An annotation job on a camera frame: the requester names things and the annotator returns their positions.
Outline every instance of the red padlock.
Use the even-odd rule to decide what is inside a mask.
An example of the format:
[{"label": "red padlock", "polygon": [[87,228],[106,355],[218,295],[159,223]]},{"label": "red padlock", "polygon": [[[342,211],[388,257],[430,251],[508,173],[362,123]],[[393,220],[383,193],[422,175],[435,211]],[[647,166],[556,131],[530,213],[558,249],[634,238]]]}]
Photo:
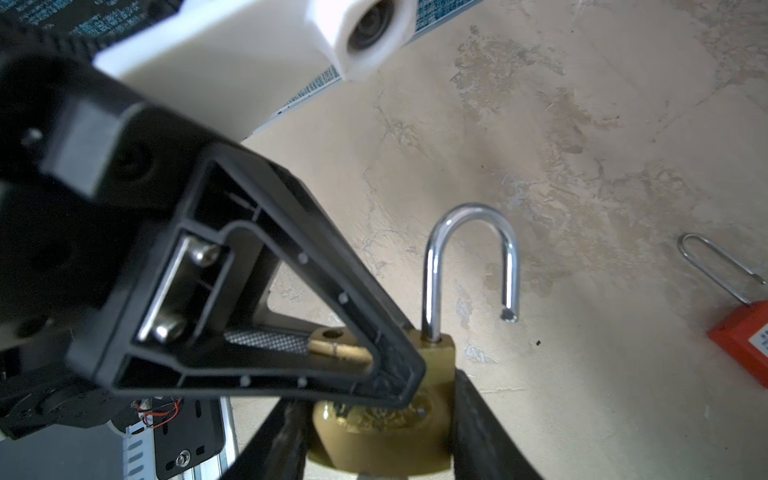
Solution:
[{"label": "red padlock", "polygon": [[717,246],[712,240],[698,233],[684,233],[677,239],[677,249],[683,254],[683,257],[742,303],[725,320],[707,332],[707,336],[728,352],[761,385],[768,389],[768,301],[750,302],[744,295],[738,293],[731,285],[706,268],[685,249],[685,240],[689,238],[699,240],[763,285],[766,284],[766,281],[748,266],[733,258],[730,253]]}]

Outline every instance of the padlock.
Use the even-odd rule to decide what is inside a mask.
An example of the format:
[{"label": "padlock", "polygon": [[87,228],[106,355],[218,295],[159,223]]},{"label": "padlock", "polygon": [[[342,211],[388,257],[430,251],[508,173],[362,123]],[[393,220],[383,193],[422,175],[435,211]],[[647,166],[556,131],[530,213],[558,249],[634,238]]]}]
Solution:
[{"label": "padlock", "polygon": [[[490,223],[502,239],[504,279],[501,318],[518,319],[518,248],[515,232],[496,210],[464,204],[448,212],[427,244],[423,283],[422,331],[409,339],[426,363],[426,374],[411,403],[391,410],[318,402],[313,410],[315,441],[307,456],[331,468],[373,476],[405,477],[451,467],[455,354],[453,339],[440,333],[442,253],[451,234],[470,220]],[[348,329],[322,328],[310,337],[309,351],[370,362]]]},{"label": "padlock", "polygon": [[677,240],[677,248],[686,260],[742,303],[725,320],[707,332],[707,336],[728,352],[761,385],[768,389],[768,301],[751,302],[730,284],[715,275],[686,250],[685,240],[690,238],[699,240],[722,258],[747,272],[757,282],[765,285],[766,281],[712,240],[698,233],[684,233]]}]

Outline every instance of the gold padlock body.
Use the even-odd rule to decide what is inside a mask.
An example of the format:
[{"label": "gold padlock body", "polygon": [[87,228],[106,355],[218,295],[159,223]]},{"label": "gold padlock body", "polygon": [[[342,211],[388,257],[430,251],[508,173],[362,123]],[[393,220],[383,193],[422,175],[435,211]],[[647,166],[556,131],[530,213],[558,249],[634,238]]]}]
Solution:
[{"label": "gold padlock body", "polygon": [[[333,330],[343,334],[328,339],[323,336],[327,329],[315,332],[310,338],[310,351],[370,361],[370,353],[348,330]],[[409,339],[427,367],[411,403],[400,410],[353,406],[343,417],[337,415],[332,402],[316,403],[312,415],[316,438],[307,456],[310,460],[347,472],[389,477],[451,468],[456,348],[448,335],[433,344],[421,340],[421,332],[412,330]]]}]

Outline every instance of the brass padlock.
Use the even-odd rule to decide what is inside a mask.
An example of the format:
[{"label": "brass padlock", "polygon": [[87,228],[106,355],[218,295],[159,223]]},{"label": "brass padlock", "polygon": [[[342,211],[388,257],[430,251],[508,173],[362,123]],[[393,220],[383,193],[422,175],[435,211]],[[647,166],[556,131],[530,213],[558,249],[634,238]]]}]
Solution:
[{"label": "brass padlock", "polygon": [[[457,227],[470,220],[490,223],[502,238],[504,283],[502,314],[517,321],[518,253],[515,232],[496,210],[465,204],[448,212],[432,230],[427,244],[422,331],[408,335],[425,360],[426,373],[411,403],[391,410],[318,402],[313,411],[316,441],[308,458],[331,468],[374,476],[403,477],[451,467],[451,426],[455,382],[453,339],[440,333],[442,252]],[[348,329],[322,328],[311,337],[310,352],[352,362],[370,362]]]}]

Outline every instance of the thin metal shackle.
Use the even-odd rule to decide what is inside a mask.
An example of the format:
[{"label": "thin metal shackle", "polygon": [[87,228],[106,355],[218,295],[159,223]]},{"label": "thin metal shackle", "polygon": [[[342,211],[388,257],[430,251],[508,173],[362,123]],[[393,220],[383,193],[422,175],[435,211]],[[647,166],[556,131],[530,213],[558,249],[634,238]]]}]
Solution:
[{"label": "thin metal shackle", "polygon": [[741,263],[739,260],[737,260],[733,255],[728,253],[727,251],[720,248],[719,245],[714,243],[712,240],[706,238],[704,235],[699,235],[698,233],[683,233],[680,235],[680,238],[677,239],[677,249],[680,251],[680,253],[683,254],[683,257],[685,257],[685,260],[688,260],[693,264],[697,269],[701,270],[704,275],[708,276],[712,281],[723,287],[728,293],[736,297],[736,300],[739,300],[744,305],[751,305],[752,302],[750,302],[749,299],[747,299],[744,295],[737,292],[736,289],[734,289],[729,283],[727,283],[725,280],[718,277],[715,272],[708,269],[699,259],[697,259],[694,255],[692,255],[688,250],[685,248],[685,240],[688,240],[689,238],[694,238],[696,240],[699,240],[701,243],[709,247],[712,251],[720,255],[725,260],[728,260],[733,265],[738,266],[743,271],[747,272],[752,278],[754,278],[757,282],[762,283],[763,285],[766,284],[766,281],[757,273],[755,273],[754,270],[749,268],[748,266]]},{"label": "thin metal shackle", "polygon": [[440,301],[442,299],[442,254],[449,238],[461,225],[470,220],[482,220],[502,239],[504,278],[502,280],[502,314],[504,321],[518,321],[520,272],[518,241],[515,231],[497,210],[483,204],[463,204],[446,213],[429,236],[424,259],[422,298],[422,339],[432,343],[440,341]]}]

